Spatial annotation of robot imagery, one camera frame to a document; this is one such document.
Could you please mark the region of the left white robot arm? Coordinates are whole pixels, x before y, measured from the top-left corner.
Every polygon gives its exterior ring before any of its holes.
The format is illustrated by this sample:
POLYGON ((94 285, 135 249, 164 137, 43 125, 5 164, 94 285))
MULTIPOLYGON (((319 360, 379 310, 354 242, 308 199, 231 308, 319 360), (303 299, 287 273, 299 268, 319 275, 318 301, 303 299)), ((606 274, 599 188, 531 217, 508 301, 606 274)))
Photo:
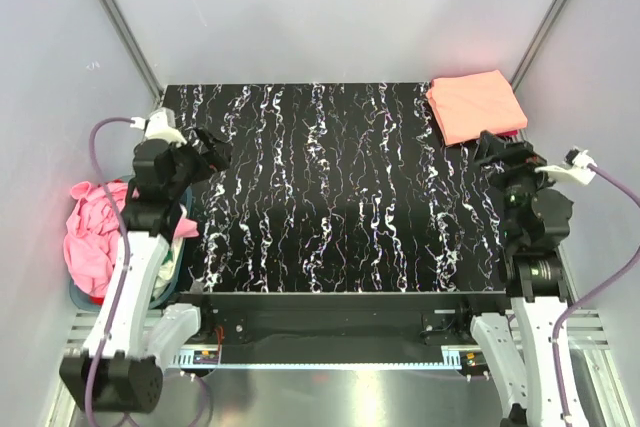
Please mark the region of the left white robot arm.
POLYGON ((134 149, 106 298, 80 351, 65 355, 59 368, 89 419, 98 412, 152 412, 173 357, 187 340, 203 343, 215 333, 214 316, 190 303, 170 306, 150 332, 144 330, 157 274, 184 217, 183 195, 231 164, 229 143, 201 128, 195 133, 199 146, 170 129, 146 135, 134 149))

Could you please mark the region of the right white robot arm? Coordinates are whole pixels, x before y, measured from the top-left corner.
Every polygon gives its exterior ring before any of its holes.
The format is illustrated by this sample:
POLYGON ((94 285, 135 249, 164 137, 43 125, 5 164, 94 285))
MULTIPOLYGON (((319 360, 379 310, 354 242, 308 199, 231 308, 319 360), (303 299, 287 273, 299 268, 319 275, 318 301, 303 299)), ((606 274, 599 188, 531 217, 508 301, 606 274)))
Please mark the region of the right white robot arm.
POLYGON ((586 426, 567 333, 571 300, 557 252, 570 233, 573 203, 555 189, 552 166, 526 141, 483 131, 474 160, 503 168, 490 183, 504 200, 500 278, 511 310, 468 309, 454 318, 455 334, 480 347, 502 425, 586 426))

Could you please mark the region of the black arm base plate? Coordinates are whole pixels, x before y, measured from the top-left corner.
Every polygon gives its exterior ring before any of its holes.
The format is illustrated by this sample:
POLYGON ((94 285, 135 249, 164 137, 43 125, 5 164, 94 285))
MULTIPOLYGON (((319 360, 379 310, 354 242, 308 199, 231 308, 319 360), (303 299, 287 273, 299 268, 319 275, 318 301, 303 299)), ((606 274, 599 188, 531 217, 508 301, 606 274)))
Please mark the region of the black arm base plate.
POLYGON ((503 292, 178 293, 170 305, 201 309, 198 340, 223 334, 225 346, 272 337, 385 336, 422 341, 461 331, 467 318, 510 308, 503 292))

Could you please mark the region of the pink t shirt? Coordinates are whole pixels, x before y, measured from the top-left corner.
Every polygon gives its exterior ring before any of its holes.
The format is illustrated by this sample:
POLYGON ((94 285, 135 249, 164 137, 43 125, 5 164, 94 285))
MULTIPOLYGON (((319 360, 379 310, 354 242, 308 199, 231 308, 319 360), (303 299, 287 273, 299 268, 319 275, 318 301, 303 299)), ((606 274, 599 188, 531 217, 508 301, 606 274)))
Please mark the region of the pink t shirt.
MULTIPOLYGON (((125 206, 127 183, 117 179, 109 182, 118 209, 125 206)), ((100 185, 83 181, 70 190, 76 205, 66 221, 63 241, 64 259, 71 278, 80 291, 103 299, 114 270, 121 234, 112 205, 100 185)), ((183 217, 176 228, 174 240, 198 237, 198 224, 183 217)))

